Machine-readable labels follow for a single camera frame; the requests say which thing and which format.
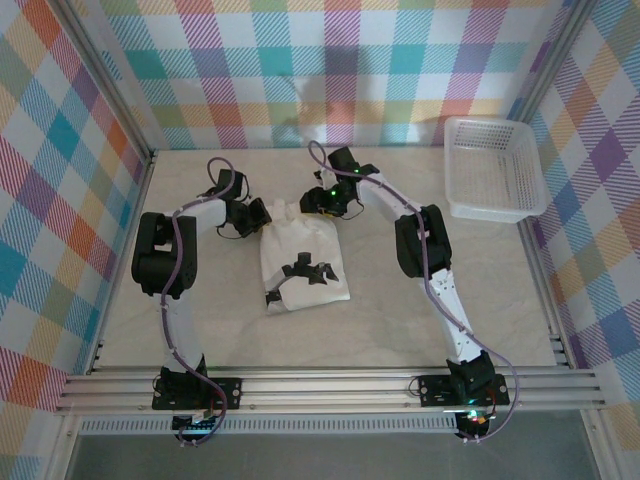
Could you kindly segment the white t-shirt with black print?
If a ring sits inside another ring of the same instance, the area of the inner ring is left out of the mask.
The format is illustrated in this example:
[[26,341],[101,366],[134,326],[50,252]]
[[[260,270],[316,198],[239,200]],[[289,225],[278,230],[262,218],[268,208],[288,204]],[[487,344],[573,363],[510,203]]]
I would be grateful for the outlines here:
[[277,199],[261,230],[260,263],[269,315],[348,301],[350,290],[334,223]]

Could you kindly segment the white plastic mesh basket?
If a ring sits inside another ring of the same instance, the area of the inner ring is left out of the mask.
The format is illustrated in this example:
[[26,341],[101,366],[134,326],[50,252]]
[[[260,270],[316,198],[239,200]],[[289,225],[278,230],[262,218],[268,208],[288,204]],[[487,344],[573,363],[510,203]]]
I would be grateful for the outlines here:
[[445,196],[457,218],[516,224],[549,204],[533,129],[488,117],[444,127]]

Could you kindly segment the left aluminium side rail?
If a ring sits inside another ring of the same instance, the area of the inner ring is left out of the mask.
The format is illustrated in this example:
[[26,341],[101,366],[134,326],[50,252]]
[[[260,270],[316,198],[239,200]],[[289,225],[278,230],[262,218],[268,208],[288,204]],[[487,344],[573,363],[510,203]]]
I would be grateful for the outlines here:
[[83,367],[83,375],[89,375],[92,373],[94,364],[100,356],[100,352],[104,343],[104,332],[109,321],[111,310],[113,309],[113,306],[115,304],[122,278],[128,265],[128,255],[131,250],[131,245],[134,241],[134,223],[139,219],[141,215],[142,207],[144,205],[155,168],[155,159],[157,157],[157,153],[158,151],[151,152],[151,156],[146,160],[146,163],[142,170],[141,182],[137,191],[135,192],[133,207],[131,208],[129,218],[125,225],[124,237],[119,255],[117,257],[117,262],[115,264],[114,276],[109,282],[106,301],[96,324],[96,330],[90,344],[89,354]]

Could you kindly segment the long aluminium mounting rail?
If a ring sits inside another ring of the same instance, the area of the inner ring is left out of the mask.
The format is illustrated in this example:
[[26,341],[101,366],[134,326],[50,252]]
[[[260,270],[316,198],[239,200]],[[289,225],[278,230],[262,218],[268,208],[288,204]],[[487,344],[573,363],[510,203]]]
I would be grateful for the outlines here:
[[[581,410],[606,406],[590,370],[520,367],[504,375],[511,406],[519,410]],[[210,374],[240,378],[241,414],[413,413],[422,410],[418,376],[438,368],[221,368]],[[60,414],[150,414],[157,372],[143,367],[104,367],[70,377],[57,405]]]

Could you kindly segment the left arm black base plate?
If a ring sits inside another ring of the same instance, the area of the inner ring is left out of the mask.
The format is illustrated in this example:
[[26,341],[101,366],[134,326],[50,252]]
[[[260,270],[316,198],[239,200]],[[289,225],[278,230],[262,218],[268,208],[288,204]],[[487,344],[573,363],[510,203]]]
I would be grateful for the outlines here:
[[[242,395],[240,378],[213,378],[212,381],[225,394],[227,408],[237,410]],[[187,375],[184,379],[157,376],[153,381],[153,410],[221,410],[223,400],[217,390],[207,382]]]

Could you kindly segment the left aluminium corner post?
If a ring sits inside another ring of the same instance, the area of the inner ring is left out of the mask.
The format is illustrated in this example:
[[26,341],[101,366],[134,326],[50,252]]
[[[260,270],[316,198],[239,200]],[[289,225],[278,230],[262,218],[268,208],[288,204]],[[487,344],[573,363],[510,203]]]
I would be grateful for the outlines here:
[[118,90],[99,49],[94,45],[79,15],[75,12],[71,0],[47,1],[69,35],[97,88],[104,95],[125,134],[132,141],[134,150],[145,160],[146,164],[152,163],[154,150],[144,138],[138,122],[134,119],[124,97]]

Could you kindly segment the aluminium corner post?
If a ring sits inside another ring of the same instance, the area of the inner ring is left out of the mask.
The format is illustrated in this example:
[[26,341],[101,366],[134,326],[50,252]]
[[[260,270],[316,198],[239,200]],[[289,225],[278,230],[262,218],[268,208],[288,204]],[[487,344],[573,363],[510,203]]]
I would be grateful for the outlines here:
[[509,120],[530,123],[599,0],[561,0],[511,106]]
[[104,95],[125,134],[132,141],[134,150],[145,160],[146,164],[152,163],[154,150],[144,138],[138,122],[134,119],[124,97],[118,90],[99,49],[94,45],[79,15],[75,12],[71,0],[47,1],[69,35],[97,88]]

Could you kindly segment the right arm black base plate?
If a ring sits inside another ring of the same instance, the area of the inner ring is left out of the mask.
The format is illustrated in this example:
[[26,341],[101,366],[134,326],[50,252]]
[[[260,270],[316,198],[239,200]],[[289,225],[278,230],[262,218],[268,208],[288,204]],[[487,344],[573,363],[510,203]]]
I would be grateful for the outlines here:
[[510,404],[506,380],[501,374],[497,374],[488,385],[465,394],[453,385],[449,375],[423,375],[418,376],[417,381],[422,407],[491,407]]

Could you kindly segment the right aluminium corner post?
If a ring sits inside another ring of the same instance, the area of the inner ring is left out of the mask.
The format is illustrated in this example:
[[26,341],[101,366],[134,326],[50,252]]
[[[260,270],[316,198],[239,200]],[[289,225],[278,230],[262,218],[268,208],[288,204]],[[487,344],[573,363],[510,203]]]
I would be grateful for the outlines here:
[[509,120],[530,123],[599,0],[561,0],[511,106]]

